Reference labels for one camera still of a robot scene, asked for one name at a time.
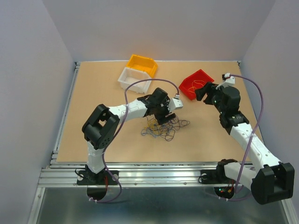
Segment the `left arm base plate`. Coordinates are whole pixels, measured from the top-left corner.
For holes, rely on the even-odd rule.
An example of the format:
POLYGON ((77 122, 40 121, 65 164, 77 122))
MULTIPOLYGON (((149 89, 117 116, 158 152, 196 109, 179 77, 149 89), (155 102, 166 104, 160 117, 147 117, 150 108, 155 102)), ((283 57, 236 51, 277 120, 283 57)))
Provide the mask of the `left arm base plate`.
POLYGON ((119 171, 116 170, 111 172, 112 175, 110 175, 105 169, 97 174, 87 169, 75 170, 75 174, 77 175, 77 185, 117 185, 115 178, 119 178, 119 171))

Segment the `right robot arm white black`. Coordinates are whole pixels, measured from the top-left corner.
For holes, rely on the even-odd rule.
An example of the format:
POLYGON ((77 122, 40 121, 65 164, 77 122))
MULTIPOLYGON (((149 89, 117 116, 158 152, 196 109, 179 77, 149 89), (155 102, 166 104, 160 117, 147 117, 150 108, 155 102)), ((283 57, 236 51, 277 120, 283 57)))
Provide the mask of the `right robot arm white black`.
POLYGON ((217 86, 211 82, 195 90, 196 99, 213 105, 220 113, 220 124, 229 136, 244 149, 253 170, 234 159, 223 159, 216 169, 204 171, 202 184, 225 183, 234 180, 249 189, 259 204, 285 200, 293 196, 295 170, 274 156, 253 132, 249 120, 239 110, 240 92, 232 86, 217 86))

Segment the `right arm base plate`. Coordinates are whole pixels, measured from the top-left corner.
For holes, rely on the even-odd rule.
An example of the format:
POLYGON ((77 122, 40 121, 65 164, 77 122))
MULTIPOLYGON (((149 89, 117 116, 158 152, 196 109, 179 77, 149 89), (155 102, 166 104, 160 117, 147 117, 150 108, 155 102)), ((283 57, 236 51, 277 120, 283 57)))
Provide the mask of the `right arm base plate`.
POLYGON ((204 169, 199 176, 199 183, 202 184, 228 184, 231 180, 239 180, 241 184, 241 178, 239 176, 239 167, 217 167, 216 169, 204 169))

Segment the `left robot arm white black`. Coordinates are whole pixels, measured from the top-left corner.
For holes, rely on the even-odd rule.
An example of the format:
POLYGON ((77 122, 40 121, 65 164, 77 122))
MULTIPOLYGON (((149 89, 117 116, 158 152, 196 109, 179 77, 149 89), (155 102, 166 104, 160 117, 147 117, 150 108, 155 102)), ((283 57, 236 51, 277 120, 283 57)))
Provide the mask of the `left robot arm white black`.
POLYGON ((86 171, 88 179, 98 184, 103 181, 105 165, 103 154, 111 144, 118 127, 124 122, 153 115, 162 125, 176 117, 174 111, 183 107, 179 95, 170 98, 161 88, 152 94, 139 97, 134 101, 119 106, 98 105, 82 127, 84 139, 88 146, 86 171))

